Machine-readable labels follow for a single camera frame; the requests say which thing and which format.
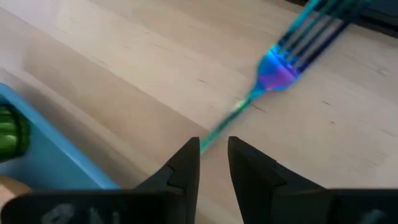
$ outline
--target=blue-purple fork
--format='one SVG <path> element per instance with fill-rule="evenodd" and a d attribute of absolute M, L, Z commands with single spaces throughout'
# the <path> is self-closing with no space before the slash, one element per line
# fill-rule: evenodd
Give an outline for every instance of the blue-purple fork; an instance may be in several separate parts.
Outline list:
<path fill-rule="evenodd" d="M 284 90 L 291 86 L 371 1 L 311 0 L 287 32 L 261 59 L 257 68 L 257 80 L 245 99 L 201 140 L 201 154 L 255 99 L 268 91 Z M 309 19 L 315 10 L 318 14 L 314 19 Z M 342 21 L 336 25 L 335 23 L 339 22 L 336 19 L 338 17 L 341 17 Z"/>

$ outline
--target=wood grain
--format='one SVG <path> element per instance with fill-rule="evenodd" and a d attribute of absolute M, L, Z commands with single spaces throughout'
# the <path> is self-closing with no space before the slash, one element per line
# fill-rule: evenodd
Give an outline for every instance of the wood grain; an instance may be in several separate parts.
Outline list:
<path fill-rule="evenodd" d="M 123 187 L 250 89 L 299 7 L 266 0 L 0 0 L 1 78 Z M 352 26 L 237 135 L 325 187 L 397 187 L 398 41 Z M 241 223 L 226 138 L 201 161 L 198 223 Z"/>

